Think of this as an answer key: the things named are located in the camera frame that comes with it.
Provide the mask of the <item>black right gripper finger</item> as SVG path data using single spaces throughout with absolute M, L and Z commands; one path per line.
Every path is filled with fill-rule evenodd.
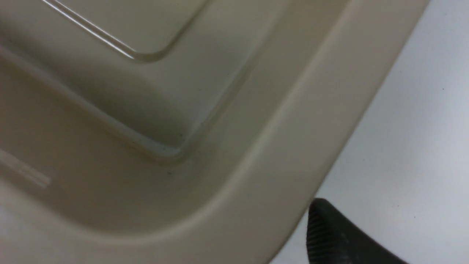
M 405 264 L 330 202 L 316 198 L 308 210 L 306 251 L 310 264 Z

